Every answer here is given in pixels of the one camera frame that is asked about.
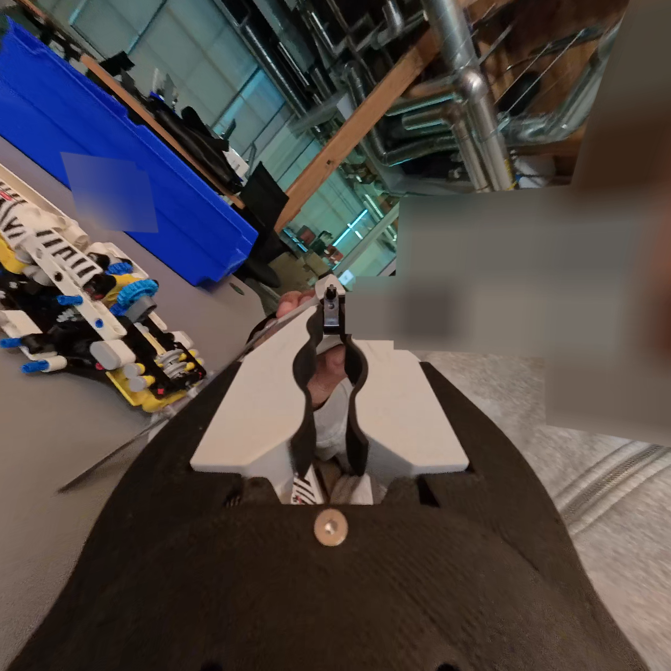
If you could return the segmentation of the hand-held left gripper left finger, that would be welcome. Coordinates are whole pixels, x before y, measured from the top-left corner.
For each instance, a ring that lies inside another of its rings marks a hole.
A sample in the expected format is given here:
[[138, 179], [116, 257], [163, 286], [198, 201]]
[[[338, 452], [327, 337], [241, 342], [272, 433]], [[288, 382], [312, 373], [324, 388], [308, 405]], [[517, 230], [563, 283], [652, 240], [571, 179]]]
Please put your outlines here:
[[308, 344], [308, 320], [315, 306], [287, 315], [242, 359], [229, 389], [193, 457], [197, 472], [241, 476], [293, 476], [290, 439], [305, 413], [305, 395], [295, 381], [293, 362]]

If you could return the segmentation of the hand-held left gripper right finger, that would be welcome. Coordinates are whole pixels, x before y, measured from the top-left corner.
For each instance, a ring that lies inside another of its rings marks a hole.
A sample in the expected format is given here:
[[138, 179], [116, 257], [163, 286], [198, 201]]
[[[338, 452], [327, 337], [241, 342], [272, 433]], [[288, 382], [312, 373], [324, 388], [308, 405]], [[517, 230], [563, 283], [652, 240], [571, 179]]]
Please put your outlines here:
[[349, 396], [346, 455], [362, 476], [424, 476], [463, 472], [469, 466], [446, 413], [421, 366], [388, 340], [357, 340], [346, 332]]

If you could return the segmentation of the small black lego piece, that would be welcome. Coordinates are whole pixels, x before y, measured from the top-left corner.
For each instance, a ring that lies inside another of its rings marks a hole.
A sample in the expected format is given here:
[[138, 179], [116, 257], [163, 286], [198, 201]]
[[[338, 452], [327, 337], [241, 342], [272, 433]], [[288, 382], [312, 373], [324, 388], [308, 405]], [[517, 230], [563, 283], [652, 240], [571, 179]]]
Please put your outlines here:
[[344, 297], [334, 283], [329, 283], [324, 289], [321, 303], [324, 335], [340, 337], [344, 332]]

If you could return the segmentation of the person's right forearm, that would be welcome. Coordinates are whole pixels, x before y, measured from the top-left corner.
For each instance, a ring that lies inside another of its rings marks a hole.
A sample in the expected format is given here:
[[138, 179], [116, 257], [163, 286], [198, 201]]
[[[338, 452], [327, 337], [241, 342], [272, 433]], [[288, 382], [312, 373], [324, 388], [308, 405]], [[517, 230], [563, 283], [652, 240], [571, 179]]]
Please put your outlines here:
[[333, 505], [373, 505], [377, 494], [369, 475], [357, 476], [346, 451], [349, 396], [352, 385], [344, 379], [315, 411], [316, 448], [313, 460], [325, 501]]

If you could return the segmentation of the zebra striped lego car model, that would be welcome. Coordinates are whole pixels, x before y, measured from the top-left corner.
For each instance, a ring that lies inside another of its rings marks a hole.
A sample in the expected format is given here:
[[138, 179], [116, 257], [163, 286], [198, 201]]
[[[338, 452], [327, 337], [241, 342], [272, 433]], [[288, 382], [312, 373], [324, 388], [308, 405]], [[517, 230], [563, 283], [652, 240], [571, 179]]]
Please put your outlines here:
[[26, 357], [24, 374], [88, 376], [146, 413], [193, 397], [205, 365], [156, 314], [157, 292], [119, 247], [1, 166], [1, 348]]

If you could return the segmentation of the person's right hand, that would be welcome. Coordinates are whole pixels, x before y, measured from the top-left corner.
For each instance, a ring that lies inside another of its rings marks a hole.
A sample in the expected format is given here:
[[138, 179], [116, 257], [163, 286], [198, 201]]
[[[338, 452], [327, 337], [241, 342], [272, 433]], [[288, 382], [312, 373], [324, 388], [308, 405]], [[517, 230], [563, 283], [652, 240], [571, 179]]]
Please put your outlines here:
[[[276, 318], [284, 317], [314, 296], [313, 288], [307, 291], [293, 290], [283, 294], [280, 296], [275, 312]], [[342, 344], [317, 355], [315, 373], [307, 385], [314, 410], [322, 407], [340, 382], [346, 378], [345, 356], [345, 348]]]

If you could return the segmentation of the black office chair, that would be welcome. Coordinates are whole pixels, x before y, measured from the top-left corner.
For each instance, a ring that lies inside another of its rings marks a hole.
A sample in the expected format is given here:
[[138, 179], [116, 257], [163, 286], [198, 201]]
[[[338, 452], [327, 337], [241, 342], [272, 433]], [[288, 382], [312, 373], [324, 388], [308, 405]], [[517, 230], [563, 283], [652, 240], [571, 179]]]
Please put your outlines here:
[[240, 281], [251, 279], [271, 289], [278, 289], [281, 280], [270, 267], [270, 263], [288, 249], [274, 227], [289, 197], [264, 164], [258, 163], [242, 188], [239, 199], [244, 208], [234, 205], [233, 210], [240, 214], [258, 235], [247, 259], [233, 275]]

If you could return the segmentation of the blue plastic bin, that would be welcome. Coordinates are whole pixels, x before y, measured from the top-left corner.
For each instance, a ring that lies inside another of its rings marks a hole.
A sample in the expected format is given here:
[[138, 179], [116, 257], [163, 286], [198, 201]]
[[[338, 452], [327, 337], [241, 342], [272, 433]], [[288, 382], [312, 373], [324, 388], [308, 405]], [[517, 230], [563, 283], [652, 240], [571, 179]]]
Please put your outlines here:
[[131, 237], [193, 286], [238, 270], [257, 232], [125, 107], [1, 18], [1, 136], [69, 186], [61, 154], [126, 160], [147, 175], [158, 230]]

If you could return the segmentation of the wooden ceiling beam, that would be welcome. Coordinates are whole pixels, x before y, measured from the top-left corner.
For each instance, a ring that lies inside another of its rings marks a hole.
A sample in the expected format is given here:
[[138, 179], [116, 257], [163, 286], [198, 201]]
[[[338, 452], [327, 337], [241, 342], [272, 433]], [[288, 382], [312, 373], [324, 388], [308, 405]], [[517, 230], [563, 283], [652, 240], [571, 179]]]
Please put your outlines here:
[[438, 51], [437, 39], [432, 29], [428, 29], [290, 185], [287, 190], [289, 199], [274, 225], [276, 232], [280, 232], [296, 217], [346, 156], [432, 62]]

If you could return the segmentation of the person's grey sweater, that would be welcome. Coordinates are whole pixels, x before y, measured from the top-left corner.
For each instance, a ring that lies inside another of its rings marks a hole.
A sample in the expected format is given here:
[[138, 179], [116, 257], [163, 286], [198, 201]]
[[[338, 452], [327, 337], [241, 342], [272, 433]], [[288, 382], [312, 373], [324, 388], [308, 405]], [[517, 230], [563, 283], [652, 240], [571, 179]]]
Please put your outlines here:
[[417, 352], [496, 423], [556, 505], [600, 599], [670, 669], [670, 448], [554, 427], [541, 359]]

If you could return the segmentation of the metal ventilation duct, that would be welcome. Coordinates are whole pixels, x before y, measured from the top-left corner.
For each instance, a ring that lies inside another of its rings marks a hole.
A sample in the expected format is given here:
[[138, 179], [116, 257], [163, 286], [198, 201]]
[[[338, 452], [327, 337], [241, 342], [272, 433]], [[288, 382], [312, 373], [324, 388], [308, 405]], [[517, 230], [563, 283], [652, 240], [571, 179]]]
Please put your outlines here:
[[440, 53], [456, 76], [468, 135], [460, 151], [472, 183], [478, 191], [514, 190], [517, 182], [508, 149], [465, 12], [457, 1], [423, 1], [422, 5]]

